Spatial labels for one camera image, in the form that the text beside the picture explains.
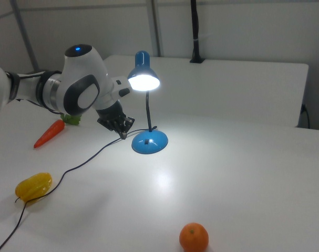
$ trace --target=orange carrot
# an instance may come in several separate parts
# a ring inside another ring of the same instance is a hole
[[[60,133],[65,128],[65,123],[63,120],[57,120],[53,123],[48,130],[39,138],[39,140],[34,144],[34,148],[42,146],[47,141],[51,140],[58,133]]]

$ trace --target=orange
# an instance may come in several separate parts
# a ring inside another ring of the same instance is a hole
[[[208,246],[208,233],[199,223],[189,223],[183,227],[179,242],[185,252],[204,252]]]

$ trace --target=table surface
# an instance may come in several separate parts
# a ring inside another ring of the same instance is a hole
[[[161,86],[150,95],[151,109],[281,126],[298,125],[308,65],[278,62],[151,57]],[[105,59],[112,77],[128,76],[133,56]],[[142,92],[123,98],[143,109]]]
[[[145,110],[124,106],[146,128]],[[23,203],[16,185],[49,172],[56,185],[117,134],[96,122],[33,144],[57,115],[26,101],[0,113],[0,244]],[[182,251],[190,222],[209,233],[208,252],[319,251],[319,131],[154,111],[169,138],[159,153],[134,152],[134,135],[104,149],[30,206],[1,251]]]

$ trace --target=blue desk lamp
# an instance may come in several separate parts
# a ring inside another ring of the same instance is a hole
[[[155,71],[150,68],[150,56],[146,51],[139,51],[135,55],[135,68],[128,76],[134,90],[146,91],[146,110],[149,130],[139,133],[132,141],[134,151],[141,154],[153,154],[161,151],[168,144],[168,137],[151,126],[149,91],[159,86],[160,81]]]

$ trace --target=lamp shade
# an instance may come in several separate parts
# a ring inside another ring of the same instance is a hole
[[[135,55],[135,68],[128,76],[133,90],[150,91],[159,86],[160,81],[155,71],[150,68],[150,55],[139,51]]]

